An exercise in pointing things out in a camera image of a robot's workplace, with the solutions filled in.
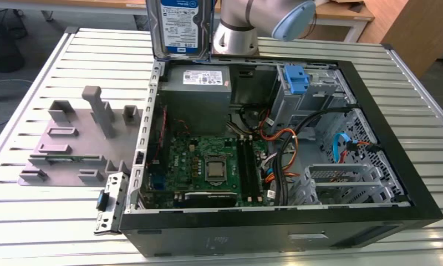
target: blue drive bay latch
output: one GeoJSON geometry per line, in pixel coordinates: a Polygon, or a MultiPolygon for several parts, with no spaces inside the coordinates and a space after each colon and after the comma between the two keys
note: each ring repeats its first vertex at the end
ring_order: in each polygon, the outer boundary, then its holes
{"type": "Polygon", "coordinates": [[[293,94],[305,94],[310,85],[309,74],[299,65],[286,65],[285,78],[293,94]]]}

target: green circuit board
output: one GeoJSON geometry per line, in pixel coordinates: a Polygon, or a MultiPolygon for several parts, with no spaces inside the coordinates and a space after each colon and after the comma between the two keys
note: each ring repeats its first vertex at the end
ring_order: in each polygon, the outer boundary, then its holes
{"type": "MultiPolygon", "coordinates": [[[[169,151],[169,170],[165,178],[166,191],[213,191],[238,193],[238,206],[262,206],[263,202],[242,200],[242,187],[238,167],[237,138],[229,137],[178,137],[171,139],[169,151]],[[226,180],[206,180],[210,161],[223,161],[226,180]]],[[[263,141],[254,141],[257,158],[266,152],[263,141]]],[[[159,208],[174,208],[173,195],[158,195],[159,208]]]]}

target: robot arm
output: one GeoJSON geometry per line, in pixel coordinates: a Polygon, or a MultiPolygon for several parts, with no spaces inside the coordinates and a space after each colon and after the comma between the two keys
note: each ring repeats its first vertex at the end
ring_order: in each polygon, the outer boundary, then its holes
{"type": "Polygon", "coordinates": [[[221,25],[214,38],[215,52],[255,54],[257,29],[285,42],[294,40],[302,34],[314,14],[313,0],[223,1],[221,25]]]}

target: motherboard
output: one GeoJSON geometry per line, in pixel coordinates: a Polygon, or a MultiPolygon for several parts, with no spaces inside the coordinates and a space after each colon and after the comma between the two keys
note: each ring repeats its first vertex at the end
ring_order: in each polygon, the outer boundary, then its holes
{"type": "Polygon", "coordinates": [[[265,141],[174,137],[167,170],[151,173],[155,208],[262,206],[266,153],[265,141]]]}

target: metal table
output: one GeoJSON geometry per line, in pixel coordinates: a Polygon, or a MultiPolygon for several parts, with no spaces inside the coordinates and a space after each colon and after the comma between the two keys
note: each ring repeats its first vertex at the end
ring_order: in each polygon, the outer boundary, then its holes
{"type": "MultiPolygon", "coordinates": [[[[266,56],[354,62],[443,211],[443,111],[396,52],[376,44],[269,38],[259,44],[266,56]]],[[[65,34],[0,135],[0,265],[443,265],[443,220],[362,249],[146,259],[125,236],[93,235],[99,188],[20,187],[16,180],[46,129],[53,100],[90,108],[81,95],[91,84],[102,86],[102,98],[115,109],[145,109],[153,60],[147,32],[81,29],[65,34]]]]}

